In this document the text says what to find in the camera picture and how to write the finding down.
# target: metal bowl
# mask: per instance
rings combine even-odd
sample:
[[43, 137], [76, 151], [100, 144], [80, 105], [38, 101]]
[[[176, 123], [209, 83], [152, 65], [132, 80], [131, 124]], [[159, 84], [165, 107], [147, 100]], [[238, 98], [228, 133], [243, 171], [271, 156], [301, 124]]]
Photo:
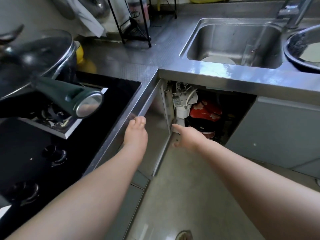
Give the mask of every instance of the metal bowl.
[[320, 42], [320, 25], [306, 28], [292, 35], [283, 48], [284, 54], [294, 65], [320, 71], [320, 63], [305, 61], [301, 55], [305, 49], [314, 43]]

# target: gray tile floor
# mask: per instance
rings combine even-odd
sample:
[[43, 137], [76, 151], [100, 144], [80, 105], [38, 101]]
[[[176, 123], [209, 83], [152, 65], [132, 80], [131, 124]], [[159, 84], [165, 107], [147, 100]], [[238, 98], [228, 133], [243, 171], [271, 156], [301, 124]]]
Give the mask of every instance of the gray tile floor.
[[[174, 134], [172, 141], [179, 139]], [[262, 166], [317, 191], [314, 178]], [[134, 219], [127, 240], [174, 240], [191, 230], [194, 240], [264, 239], [217, 175], [197, 154], [169, 147]]]

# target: knob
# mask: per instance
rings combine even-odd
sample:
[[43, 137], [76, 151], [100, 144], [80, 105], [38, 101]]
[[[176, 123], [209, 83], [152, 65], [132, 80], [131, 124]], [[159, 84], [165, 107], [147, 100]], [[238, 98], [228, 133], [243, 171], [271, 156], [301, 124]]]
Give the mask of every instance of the knob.
[[52, 166], [57, 166], [65, 162], [67, 159], [67, 152], [58, 149], [55, 145], [48, 145], [43, 151], [42, 156], [52, 162]]
[[11, 203], [20, 202], [21, 205], [29, 204], [39, 196], [39, 186], [33, 182], [18, 182], [2, 195]]

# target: faucet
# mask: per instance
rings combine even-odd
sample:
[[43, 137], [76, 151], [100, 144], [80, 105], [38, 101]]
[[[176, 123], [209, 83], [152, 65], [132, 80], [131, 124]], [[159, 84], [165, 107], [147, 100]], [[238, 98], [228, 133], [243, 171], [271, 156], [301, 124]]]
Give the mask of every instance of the faucet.
[[286, 28], [298, 28], [299, 23], [303, 19], [313, 0], [300, 0], [297, 5], [288, 5], [290, 0], [286, 0], [280, 8], [277, 18], [289, 18]]

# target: black induction cooktop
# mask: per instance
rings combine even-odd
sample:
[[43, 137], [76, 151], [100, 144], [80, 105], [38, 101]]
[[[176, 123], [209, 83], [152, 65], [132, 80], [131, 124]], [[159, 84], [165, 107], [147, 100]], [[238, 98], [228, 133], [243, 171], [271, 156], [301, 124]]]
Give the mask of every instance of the black induction cooktop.
[[83, 119], [68, 139], [15, 118], [0, 124], [0, 204], [11, 205], [2, 217], [0, 211], [0, 239], [82, 177], [141, 85], [86, 72], [76, 75], [81, 82], [108, 90], [100, 109]]

